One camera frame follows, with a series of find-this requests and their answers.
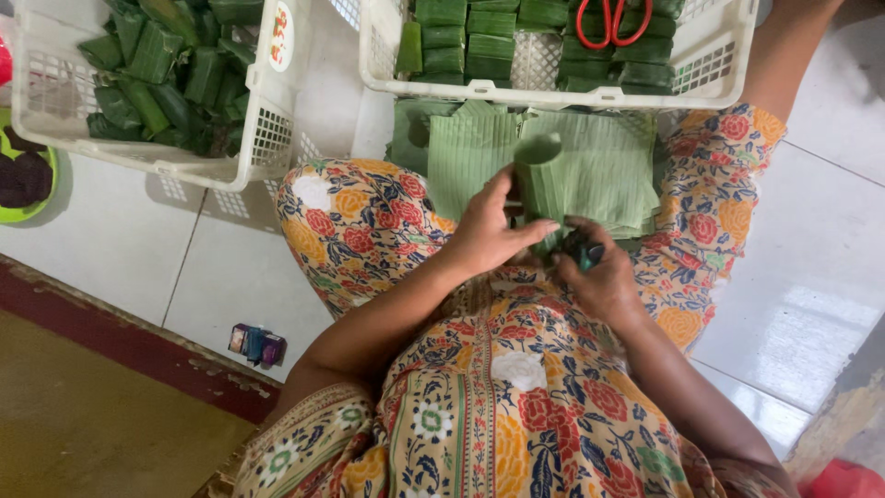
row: floral dress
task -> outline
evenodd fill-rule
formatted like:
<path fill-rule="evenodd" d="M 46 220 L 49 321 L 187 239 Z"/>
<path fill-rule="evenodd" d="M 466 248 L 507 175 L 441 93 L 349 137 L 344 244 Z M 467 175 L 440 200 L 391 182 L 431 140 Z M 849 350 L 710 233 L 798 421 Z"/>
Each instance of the floral dress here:
<path fill-rule="evenodd" d="M 670 138 L 658 231 L 633 254 L 648 312 L 686 353 L 711 289 L 742 256 L 753 177 L 786 129 L 750 105 L 695 111 Z M 422 178 L 379 160 L 293 169 L 277 211 L 296 261 L 338 318 L 435 253 L 453 222 Z M 619 341 L 534 268 L 460 286 L 394 360 L 375 402 L 309 396 L 249 448 L 234 496 L 765 497 L 741 463 L 709 460 L 629 376 Z"/>

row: red scissors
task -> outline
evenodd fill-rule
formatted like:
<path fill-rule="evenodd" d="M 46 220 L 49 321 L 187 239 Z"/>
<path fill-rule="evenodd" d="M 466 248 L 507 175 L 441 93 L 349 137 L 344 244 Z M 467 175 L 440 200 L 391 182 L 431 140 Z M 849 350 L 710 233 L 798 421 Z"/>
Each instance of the red scissors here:
<path fill-rule="evenodd" d="M 624 0 L 618 0 L 618 6 L 615 7 L 614 11 L 614 19 L 612 19 L 612 8 L 609 5 L 609 0 L 601 0 L 603 4 L 603 17 L 605 19 L 605 39 L 601 43 L 592 43 L 587 37 L 584 36 L 584 30 L 581 26 L 581 21 L 584 17 L 584 9 L 587 8 L 587 3 L 589 0 L 582 0 L 581 7 L 578 8 L 578 19 L 575 25 L 575 29 L 578 32 L 578 39 L 581 40 L 581 44 L 589 49 L 599 50 L 605 48 L 609 42 L 613 43 L 616 47 L 626 47 L 630 43 L 635 42 L 645 33 L 645 28 L 649 26 L 649 21 L 651 20 L 651 0 L 645 0 L 645 17 L 643 18 L 643 23 L 639 26 L 639 29 L 630 36 L 626 40 L 621 40 L 618 38 L 618 25 L 620 24 L 620 15 L 624 11 Z"/>

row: yellow wall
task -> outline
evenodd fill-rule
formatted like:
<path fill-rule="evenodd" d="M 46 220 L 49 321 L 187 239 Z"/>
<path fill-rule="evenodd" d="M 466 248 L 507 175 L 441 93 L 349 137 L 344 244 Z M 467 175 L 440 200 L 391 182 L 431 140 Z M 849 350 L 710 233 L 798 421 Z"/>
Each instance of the yellow wall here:
<path fill-rule="evenodd" d="M 253 429 L 0 311 L 0 496 L 190 497 Z"/>

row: plastic crate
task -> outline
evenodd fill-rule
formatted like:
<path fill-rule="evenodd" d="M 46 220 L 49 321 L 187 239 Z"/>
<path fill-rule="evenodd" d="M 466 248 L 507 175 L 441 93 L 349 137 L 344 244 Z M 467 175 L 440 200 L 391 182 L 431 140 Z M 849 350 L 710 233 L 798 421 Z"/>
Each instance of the plastic crate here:
<path fill-rule="evenodd" d="M 757 0 L 687 0 L 673 38 L 673 97 L 624 95 L 618 88 L 590 93 L 556 91 L 562 39 L 516 32 L 513 89 L 474 80 L 459 87 L 401 82 L 393 74 L 409 0 L 362 0 L 359 70 L 370 89 L 401 97 L 482 98 L 508 105 L 559 109 L 568 105 L 631 109 L 722 109 L 741 96 L 747 72 Z"/>
<path fill-rule="evenodd" d="M 288 66 L 271 60 L 278 8 L 291 13 Z M 265 1 L 256 62 L 246 75 L 251 94 L 242 148 L 233 158 L 206 159 L 160 144 L 90 138 L 86 117 L 98 111 L 96 69 L 76 46 L 104 34 L 110 10 L 102 0 L 21 0 L 16 5 L 12 126 L 40 144 L 220 191 L 241 191 L 250 181 L 283 176 L 292 157 L 295 97 L 310 54 L 310 9 L 311 0 Z"/>

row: white tile floor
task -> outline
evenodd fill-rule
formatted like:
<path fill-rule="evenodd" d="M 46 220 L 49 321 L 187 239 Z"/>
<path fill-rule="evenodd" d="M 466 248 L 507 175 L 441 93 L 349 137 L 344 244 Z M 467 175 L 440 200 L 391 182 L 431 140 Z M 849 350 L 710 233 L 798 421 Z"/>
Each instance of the white tile floor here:
<path fill-rule="evenodd" d="M 329 7 L 313 11 L 342 35 L 314 47 L 312 64 L 346 74 L 333 89 L 307 86 L 299 104 L 343 98 L 353 114 L 335 128 L 302 116 L 299 155 L 380 157 L 390 97 L 362 89 L 355 33 Z M 788 142 L 761 179 L 747 258 L 692 359 L 781 456 L 885 311 L 885 269 L 874 263 L 885 244 L 885 16 L 852 22 L 852 13 L 815 55 Z M 202 189 L 72 162 L 46 212 L 0 226 L 0 253 L 237 360 L 230 327 L 265 326 L 289 342 L 283 365 L 264 372 L 279 380 L 330 323 L 276 224 L 272 185 L 210 191 L 203 202 Z"/>

